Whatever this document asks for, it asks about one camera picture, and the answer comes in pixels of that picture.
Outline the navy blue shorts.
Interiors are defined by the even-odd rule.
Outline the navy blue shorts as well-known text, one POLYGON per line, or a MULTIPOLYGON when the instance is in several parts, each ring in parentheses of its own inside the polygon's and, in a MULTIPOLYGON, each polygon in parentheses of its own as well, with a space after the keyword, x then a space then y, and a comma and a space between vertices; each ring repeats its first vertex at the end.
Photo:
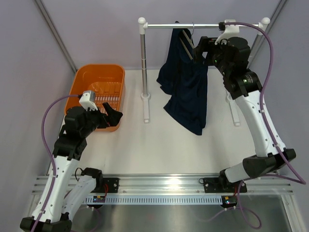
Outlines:
POLYGON ((170 99, 164 110, 195 135, 206 126, 208 66, 190 61, 178 38, 180 28, 172 30, 166 62, 157 82, 170 99))

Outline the grey clothes hanger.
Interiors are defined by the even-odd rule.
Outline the grey clothes hanger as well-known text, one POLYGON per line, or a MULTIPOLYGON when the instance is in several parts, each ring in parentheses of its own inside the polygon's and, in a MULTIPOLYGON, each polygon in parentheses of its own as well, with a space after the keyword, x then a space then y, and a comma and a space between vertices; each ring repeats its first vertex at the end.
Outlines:
POLYGON ((187 55, 188 59, 192 61, 194 42, 193 42, 191 31, 189 29, 180 28, 178 38, 184 50, 184 53, 187 55))

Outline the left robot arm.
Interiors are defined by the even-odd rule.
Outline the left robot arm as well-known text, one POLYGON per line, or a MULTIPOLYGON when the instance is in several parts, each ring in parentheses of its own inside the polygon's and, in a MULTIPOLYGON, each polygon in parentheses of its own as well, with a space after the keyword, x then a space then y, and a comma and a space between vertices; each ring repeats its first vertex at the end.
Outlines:
POLYGON ((52 152, 52 171, 41 199, 30 217, 21 220, 25 232, 69 232, 72 221, 90 192, 100 192, 105 183, 102 171, 85 168, 75 187, 67 192, 73 172, 86 148, 86 138, 97 128, 115 127, 123 114, 105 102, 100 110, 75 106, 67 110, 64 125, 52 152))

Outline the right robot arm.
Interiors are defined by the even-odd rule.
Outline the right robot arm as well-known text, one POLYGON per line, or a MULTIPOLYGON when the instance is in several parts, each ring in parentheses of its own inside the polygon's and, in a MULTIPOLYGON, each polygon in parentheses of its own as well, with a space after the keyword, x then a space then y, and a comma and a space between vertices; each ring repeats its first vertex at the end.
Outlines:
POLYGON ((202 36, 193 49, 194 62, 214 66, 223 76, 223 84, 240 108, 251 136, 255 155, 220 171, 218 185, 229 192, 241 180, 258 178, 283 167, 296 157, 278 136, 265 103, 261 102, 262 85, 256 73, 248 69, 251 49, 240 37, 222 39, 202 36))

